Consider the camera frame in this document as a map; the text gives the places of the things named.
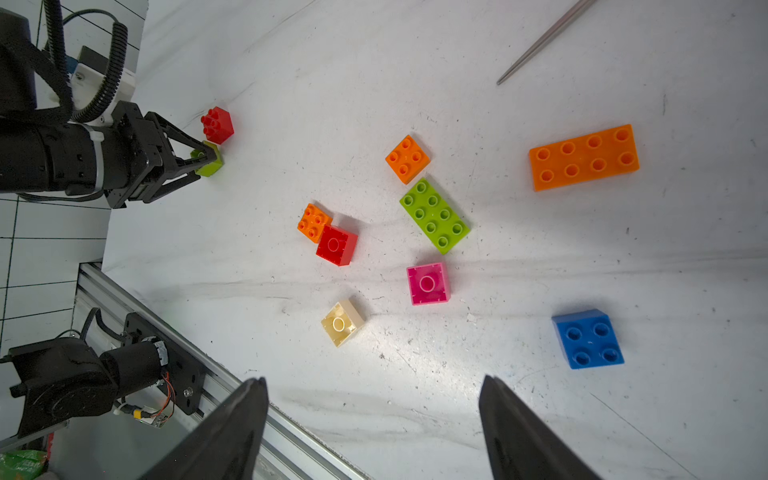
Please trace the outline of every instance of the orange 2x2 brick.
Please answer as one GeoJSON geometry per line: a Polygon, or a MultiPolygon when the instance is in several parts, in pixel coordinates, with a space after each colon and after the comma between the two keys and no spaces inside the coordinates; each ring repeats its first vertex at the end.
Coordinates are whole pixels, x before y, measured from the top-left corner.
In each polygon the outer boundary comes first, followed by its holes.
{"type": "Polygon", "coordinates": [[[537,192],[640,170],[632,125],[534,148],[530,157],[537,192]]]}
{"type": "Polygon", "coordinates": [[[395,171],[395,174],[404,184],[408,184],[413,178],[429,165],[429,157],[419,147],[410,135],[402,139],[391,154],[387,155],[386,163],[395,171]]]}
{"type": "Polygon", "coordinates": [[[330,225],[333,218],[326,215],[321,209],[312,204],[306,206],[304,216],[299,222],[299,232],[306,235],[314,243],[320,241],[320,234],[326,224],[330,225]]]}

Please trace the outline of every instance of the blue 2x2 brick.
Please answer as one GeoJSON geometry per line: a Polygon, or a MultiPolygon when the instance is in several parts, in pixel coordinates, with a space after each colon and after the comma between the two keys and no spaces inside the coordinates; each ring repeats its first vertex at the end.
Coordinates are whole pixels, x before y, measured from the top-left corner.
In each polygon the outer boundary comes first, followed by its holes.
{"type": "Polygon", "coordinates": [[[611,319],[600,310],[553,316],[552,322],[572,369],[624,363],[611,319]]]}

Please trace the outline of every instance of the lime green lego brick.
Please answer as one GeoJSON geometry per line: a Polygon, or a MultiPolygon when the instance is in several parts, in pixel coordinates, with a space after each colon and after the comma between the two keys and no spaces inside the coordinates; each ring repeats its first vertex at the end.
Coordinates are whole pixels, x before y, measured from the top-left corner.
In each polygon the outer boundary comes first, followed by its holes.
{"type": "Polygon", "coordinates": [[[469,227],[425,178],[400,199],[400,204],[443,255],[469,233],[469,227]]]}
{"type": "MultiPolygon", "coordinates": [[[[224,162],[221,160],[221,153],[219,152],[219,147],[216,144],[212,144],[209,141],[204,141],[204,144],[214,149],[216,152],[216,160],[208,165],[205,165],[204,167],[200,167],[197,170],[194,171],[194,173],[200,175],[201,177],[210,177],[211,175],[215,174],[219,171],[219,169],[224,165],[224,162]]],[[[192,158],[197,157],[198,155],[202,155],[203,152],[199,150],[192,150],[192,158]]]]}

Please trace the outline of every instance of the green bag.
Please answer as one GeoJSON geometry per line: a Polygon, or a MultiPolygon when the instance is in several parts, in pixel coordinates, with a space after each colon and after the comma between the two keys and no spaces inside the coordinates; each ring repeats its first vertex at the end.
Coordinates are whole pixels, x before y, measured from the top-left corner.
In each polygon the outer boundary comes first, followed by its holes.
{"type": "Polygon", "coordinates": [[[38,450],[0,453],[0,480],[32,480],[39,477],[48,456],[38,450]]]}

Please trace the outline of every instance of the pink lego brick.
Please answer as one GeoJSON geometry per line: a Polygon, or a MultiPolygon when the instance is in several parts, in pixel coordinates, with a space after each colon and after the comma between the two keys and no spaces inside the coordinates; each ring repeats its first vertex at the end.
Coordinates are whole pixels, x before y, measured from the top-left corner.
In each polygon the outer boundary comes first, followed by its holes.
{"type": "Polygon", "coordinates": [[[413,305],[445,303],[451,299],[451,287],[444,263],[409,267],[408,285],[411,287],[413,305]]]}

